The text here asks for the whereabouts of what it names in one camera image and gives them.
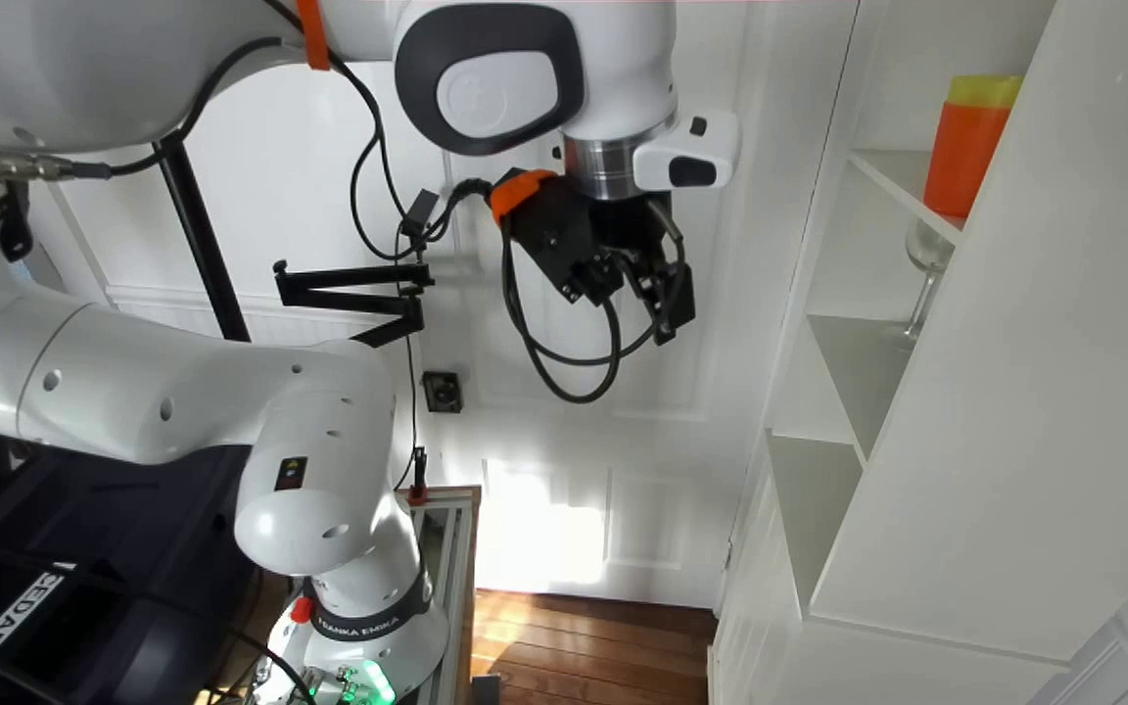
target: white shelf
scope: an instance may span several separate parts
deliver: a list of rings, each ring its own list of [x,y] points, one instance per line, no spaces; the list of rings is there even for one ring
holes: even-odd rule
[[[809,317],[809,333],[826,357],[859,449],[869,457],[891,391],[904,381],[911,341],[897,320],[859,317]]]
[[[809,609],[813,583],[833,551],[850,494],[863,481],[854,447],[769,435],[769,457],[796,567],[800,609]]]
[[[927,233],[942,235],[948,242],[965,238],[965,223],[950,223],[942,214],[934,214],[925,204],[925,175],[927,175],[927,152],[907,152],[907,149],[863,149],[850,152],[850,165],[859,174],[865,174],[885,195],[891,195],[897,204],[907,209],[907,214],[916,223],[925,223]]]

